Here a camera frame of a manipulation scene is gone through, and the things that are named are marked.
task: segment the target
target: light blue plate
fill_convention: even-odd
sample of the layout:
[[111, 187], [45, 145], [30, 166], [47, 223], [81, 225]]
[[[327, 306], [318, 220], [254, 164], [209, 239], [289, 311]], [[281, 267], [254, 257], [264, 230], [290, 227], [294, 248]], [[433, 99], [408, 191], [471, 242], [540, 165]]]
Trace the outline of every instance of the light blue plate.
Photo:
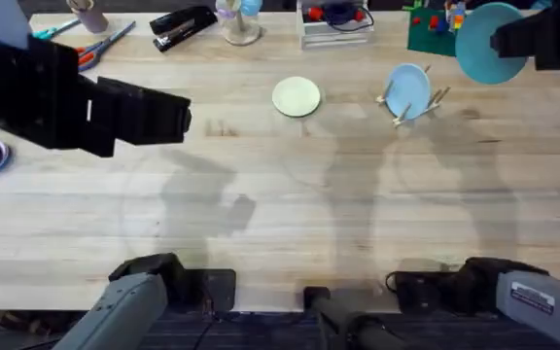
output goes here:
[[476, 8], [457, 32], [455, 55], [464, 73], [484, 84], [499, 84], [515, 77], [526, 57], [499, 58], [490, 47], [490, 37], [501, 25], [523, 18], [515, 7], [490, 3]]
[[408, 103], [412, 106], [405, 115], [407, 121], [425, 112], [432, 88], [427, 73], [421, 67], [411, 63], [398, 65], [388, 77], [384, 90], [391, 81], [393, 86], [386, 96], [386, 104], [396, 117], [403, 113]]

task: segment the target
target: stapler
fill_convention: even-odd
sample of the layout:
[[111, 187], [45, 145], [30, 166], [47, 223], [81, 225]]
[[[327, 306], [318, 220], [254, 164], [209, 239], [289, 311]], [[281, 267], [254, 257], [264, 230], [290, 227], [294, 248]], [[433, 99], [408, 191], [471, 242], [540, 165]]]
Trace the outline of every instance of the stapler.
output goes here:
[[217, 21], [208, 7], [194, 6], [151, 20], [149, 24], [157, 35], [153, 44], [163, 53]]

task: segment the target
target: purple object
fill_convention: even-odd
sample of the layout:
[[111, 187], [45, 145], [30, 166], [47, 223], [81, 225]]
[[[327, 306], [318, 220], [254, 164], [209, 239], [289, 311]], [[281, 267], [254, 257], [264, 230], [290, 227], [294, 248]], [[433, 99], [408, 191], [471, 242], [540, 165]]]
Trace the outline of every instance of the purple object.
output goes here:
[[230, 11], [230, 10], [224, 10], [224, 9], [218, 9], [218, 15], [220, 15], [221, 18], [231, 19], [231, 18], [234, 18], [235, 16], [237, 16], [237, 12]]

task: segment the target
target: gray robot arm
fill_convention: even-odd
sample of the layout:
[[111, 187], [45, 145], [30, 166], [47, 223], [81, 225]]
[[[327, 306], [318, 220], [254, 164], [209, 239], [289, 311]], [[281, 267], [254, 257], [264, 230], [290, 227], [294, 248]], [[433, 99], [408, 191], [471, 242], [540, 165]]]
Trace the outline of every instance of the gray robot arm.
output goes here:
[[560, 281], [535, 272], [501, 273], [496, 307], [560, 342]]
[[79, 323], [54, 350], [137, 349], [167, 306], [159, 275], [136, 273], [111, 282]]

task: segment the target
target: wood grain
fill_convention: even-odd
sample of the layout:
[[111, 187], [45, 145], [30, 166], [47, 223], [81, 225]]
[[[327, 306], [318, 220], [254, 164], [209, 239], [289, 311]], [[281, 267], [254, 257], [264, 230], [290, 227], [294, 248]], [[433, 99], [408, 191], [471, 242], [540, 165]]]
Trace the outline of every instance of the wood grain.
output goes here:
[[[161, 54], [147, 24], [158, 16], [109, 16], [137, 27], [87, 75], [191, 98], [186, 143], [119, 143], [99, 159], [0, 132], [17, 152], [0, 174], [0, 308], [88, 308], [120, 262], [157, 252], [234, 268], [240, 310], [299, 308], [308, 284], [373, 297], [405, 263], [477, 255], [560, 278], [560, 72], [529, 62], [506, 84], [476, 84], [454, 58], [405, 49], [406, 13], [376, 14], [370, 46], [302, 52], [295, 15], [262, 14], [251, 47], [215, 26]], [[78, 26], [56, 40], [97, 38]], [[373, 101], [402, 62], [431, 64], [433, 86], [452, 89], [432, 119], [395, 130]], [[270, 100], [294, 75], [325, 98], [304, 120]]]

